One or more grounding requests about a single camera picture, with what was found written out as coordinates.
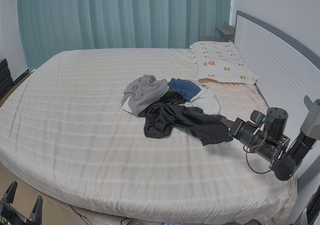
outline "white pillow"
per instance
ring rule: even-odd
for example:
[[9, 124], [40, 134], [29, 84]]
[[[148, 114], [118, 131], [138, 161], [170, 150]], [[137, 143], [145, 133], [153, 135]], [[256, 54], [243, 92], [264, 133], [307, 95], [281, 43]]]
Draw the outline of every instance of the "white pillow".
[[258, 79], [232, 42], [196, 42], [190, 49], [196, 80], [255, 84]]

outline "tiled floor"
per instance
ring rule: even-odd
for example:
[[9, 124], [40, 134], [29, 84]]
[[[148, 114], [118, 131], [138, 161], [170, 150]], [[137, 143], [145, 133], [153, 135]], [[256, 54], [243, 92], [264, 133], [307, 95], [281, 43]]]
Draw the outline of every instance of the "tiled floor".
[[[40, 194], [44, 202], [42, 208], [42, 225], [86, 225], [80, 216], [72, 211], [68, 204], [35, 190], [19, 180], [0, 164], [0, 197], [2, 197], [13, 181], [18, 183], [18, 187], [12, 206], [25, 217], [29, 218], [34, 202]], [[74, 207], [74, 209], [80, 213], [90, 225], [120, 225], [120, 221], [123, 219], [123, 217], [94, 212], [78, 207]], [[129, 221], [130, 219], [123, 221], [123, 225], [126, 225]]]

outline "white headboard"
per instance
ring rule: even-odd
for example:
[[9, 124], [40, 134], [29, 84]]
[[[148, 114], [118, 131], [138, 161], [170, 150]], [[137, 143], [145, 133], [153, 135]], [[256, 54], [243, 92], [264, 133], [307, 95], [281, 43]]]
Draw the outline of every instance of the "white headboard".
[[[258, 77], [256, 85], [268, 106], [288, 112], [285, 134], [293, 142], [308, 113], [306, 105], [320, 98], [320, 57], [283, 31], [241, 11], [236, 15], [234, 44]], [[303, 160], [298, 177], [319, 153], [318, 142]]]

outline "black garment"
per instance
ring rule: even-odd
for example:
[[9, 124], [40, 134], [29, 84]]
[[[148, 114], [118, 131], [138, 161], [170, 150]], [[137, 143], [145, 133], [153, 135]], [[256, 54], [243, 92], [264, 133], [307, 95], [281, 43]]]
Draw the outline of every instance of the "black garment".
[[169, 136], [173, 126], [186, 128], [197, 136], [202, 145], [232, 141], [229, 129], [221, 122], [222, 115], [206, 115], [199, 107], [153, 103], [139, 116], [146, 118], [144, 135], [150, 138]]
[[164, 94], [157, 102], [162, 102], [164, 104], [179, 105], [186, 103], [186, 100], [182, 97], [181, 93], [169, 88], [166, 94]]

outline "bed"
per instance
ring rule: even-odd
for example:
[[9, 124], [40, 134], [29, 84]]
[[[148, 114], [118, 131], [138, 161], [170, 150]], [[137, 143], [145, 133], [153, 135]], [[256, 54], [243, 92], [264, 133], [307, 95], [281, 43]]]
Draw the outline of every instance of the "bed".
[[[246, 32], [239, 20], [236, 31]], [[245, 35], [236, 34], [235, 45], [248, 51], [248, 61], [253, 54]], [[253, 70], [261, 66], [252, 64]], [[172, 223], [264, 224], [274, 218], [284, 224], [296, 201], [296, 176], [282, 182], [273, 173], [253, 173], [237, 140], [203, 147], [180, 128], [163, 139], [144, 136], [145, 119], [120, 103], [125, 87], [143, 74], [193, 79], [190, 49], [55, 55], [0, 108], [0, 162], [39, 191], [93, 211]], [[256, 86], [200, 82], [230, 120], [248, 120], [254, 109], [266, 112]], [[249, 162], [259, 171], [269, 166], [257, 155]]]

